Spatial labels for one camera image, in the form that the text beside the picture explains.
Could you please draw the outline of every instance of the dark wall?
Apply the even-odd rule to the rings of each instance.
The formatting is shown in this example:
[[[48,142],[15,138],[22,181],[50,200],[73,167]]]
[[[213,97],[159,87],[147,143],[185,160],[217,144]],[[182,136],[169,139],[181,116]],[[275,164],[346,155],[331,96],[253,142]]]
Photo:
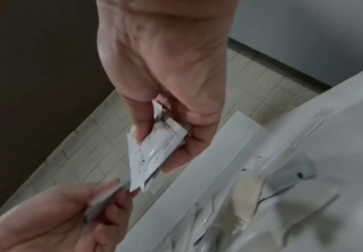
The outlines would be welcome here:
[[[0,1],[0,206],[113,90],[95,1]]]

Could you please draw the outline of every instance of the hand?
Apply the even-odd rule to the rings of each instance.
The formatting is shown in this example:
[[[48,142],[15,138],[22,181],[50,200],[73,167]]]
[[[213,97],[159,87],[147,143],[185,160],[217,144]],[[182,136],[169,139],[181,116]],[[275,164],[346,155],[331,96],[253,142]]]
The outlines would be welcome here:
[[[117,193],[100,221],[83,222],[86,204],[117,185],[59,186],[0,217],[0,252],[113,252],[126,235],[133,195]]]
[[[134,138],[151,132],[154,99],[192,125],[164,171],[191,161],[216,133],[237,2],[97,0],[99,56],[136,126]]]

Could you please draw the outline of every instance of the plastic packet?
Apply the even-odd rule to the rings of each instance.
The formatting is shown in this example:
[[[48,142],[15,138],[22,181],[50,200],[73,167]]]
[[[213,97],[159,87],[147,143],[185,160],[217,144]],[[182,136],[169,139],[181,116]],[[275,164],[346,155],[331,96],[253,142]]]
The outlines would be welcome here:
[[[153,102],[155,123],[151,133],[141,142],[133,139],[133,126],[127,134],[130,161],[130,191],[146,191],[168,157],[183,144],[189,126],[178,122],[156,102]]]

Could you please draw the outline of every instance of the brick-patterned floor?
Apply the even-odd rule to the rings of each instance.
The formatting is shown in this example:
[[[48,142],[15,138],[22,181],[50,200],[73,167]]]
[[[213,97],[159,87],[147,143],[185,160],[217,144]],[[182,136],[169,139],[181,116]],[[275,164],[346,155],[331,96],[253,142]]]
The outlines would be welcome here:
[[[221,128],[236,110],[263,125],[317,96],[307,87],[312,80],[256,51],[230,41],[227,49],[227,96]],[[58,184],[91,183],[129,175],[125,135],[132,123],[114,91],[47,158],[9,198],[0,215],[29,197]],[[154,195],[140,193],[134,200],[132,227],[186,166],[161,174]]]

